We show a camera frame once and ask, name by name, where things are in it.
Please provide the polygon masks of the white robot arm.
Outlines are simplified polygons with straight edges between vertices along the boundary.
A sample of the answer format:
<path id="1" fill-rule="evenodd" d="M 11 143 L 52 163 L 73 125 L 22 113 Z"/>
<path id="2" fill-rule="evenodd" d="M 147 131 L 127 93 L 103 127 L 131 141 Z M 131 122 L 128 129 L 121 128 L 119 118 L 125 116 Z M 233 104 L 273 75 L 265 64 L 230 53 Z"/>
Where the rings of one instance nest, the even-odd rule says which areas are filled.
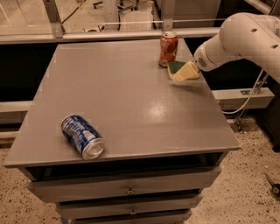
<path id="1" fill-rule="evenodd" d="M 275 81 L 280 81 L 280 17 L 236 13 L 221 25 L 219 33 L 201 44 L 193 61 L 173 76 L 175 83 L 194 80 L 199 71 L 209 72 L 235 60 L 249 60 Z"/>

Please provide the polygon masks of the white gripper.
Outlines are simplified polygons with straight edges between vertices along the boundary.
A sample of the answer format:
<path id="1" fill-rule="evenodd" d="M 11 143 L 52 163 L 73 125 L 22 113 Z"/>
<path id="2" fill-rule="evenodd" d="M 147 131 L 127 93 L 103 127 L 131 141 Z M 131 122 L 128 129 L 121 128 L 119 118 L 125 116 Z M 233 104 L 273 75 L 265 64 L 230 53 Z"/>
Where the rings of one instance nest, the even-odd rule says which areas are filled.
<path id="1" fill-rule="evenodd" d="M 173 81 L 182 82 L 198 79 L 200 70 L 209 72 L 227 63 L 230 59 L 230 53 L 222 46 L 219 37 L 212 37 L 197 48 L 193 57 L 197 65 L 194 61 L 186 62 L 173 75 Z"/>

